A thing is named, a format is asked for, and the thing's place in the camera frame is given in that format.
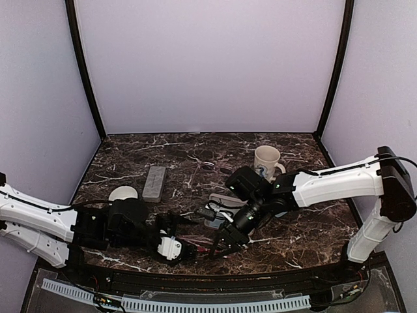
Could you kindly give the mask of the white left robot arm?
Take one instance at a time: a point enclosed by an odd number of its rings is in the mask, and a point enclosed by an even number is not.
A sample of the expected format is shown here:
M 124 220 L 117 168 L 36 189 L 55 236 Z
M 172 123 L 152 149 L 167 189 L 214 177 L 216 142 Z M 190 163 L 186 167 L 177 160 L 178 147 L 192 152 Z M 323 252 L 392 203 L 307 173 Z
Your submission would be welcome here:
M 114 189 L 107 200 L 59 205 L 26 195 L 1 174 L 1 236 L 8 237 L 78 284 L 87 284 L 92 271 L 83 248 L 143 247 L 157 261 L 174 266 L 191 260 L 195 245 L 175 236 L 179 224 L 190 220 L 168 213 L 148 224 L 149 208 L 130 186 Z

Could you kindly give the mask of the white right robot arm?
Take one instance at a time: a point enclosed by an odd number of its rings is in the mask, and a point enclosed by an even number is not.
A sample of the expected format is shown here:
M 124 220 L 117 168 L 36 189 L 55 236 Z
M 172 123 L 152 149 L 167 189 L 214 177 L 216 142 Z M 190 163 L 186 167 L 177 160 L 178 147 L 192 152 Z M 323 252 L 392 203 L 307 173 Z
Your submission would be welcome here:
M 387 146 L 357 163 L 319 171 L 284 173 L 270 183 L 243 166 L 227 179 L 226 187 L 245 204 L 221 224 L 209 258 L 233 254 L 249 243 L 249 234 L 270 217 L 326 201 L 374 196 L 371 214 L 347 244 L 344 259 L 333 267 L 333 278 L 346 283 L 394 226 L 416 214 L 416 196 L 405 158 Z

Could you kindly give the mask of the pink frame sunglasses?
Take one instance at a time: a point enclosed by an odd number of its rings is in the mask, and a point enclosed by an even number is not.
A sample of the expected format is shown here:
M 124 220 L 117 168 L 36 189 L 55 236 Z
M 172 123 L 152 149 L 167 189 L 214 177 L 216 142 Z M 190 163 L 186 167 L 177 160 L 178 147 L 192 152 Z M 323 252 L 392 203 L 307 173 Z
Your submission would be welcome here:
M 219 246 L 211 241 L 200 241 L 196 238 L 179 237 L 177 241 L 182 245 L 181 258 L 184 260 L 193 260 L 198 256 L 204 256 L 210 260 L 225 258 L 235 253 L 236 250 L 232 246 Z

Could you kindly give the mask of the pink glasses case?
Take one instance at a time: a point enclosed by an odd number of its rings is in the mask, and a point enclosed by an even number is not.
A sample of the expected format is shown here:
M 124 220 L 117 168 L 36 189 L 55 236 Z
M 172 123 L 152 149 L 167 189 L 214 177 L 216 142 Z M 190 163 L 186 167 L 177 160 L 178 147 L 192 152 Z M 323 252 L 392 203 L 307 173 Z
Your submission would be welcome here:
M 212 193 L 208 198 L 205 209 L 214 213 L 215 219 L 206 218 L 204 225 L 209 229 L 217 230 L 223 222 L 234 219 L 238 211 L 245 205 L 246 202 L 238 198 Z

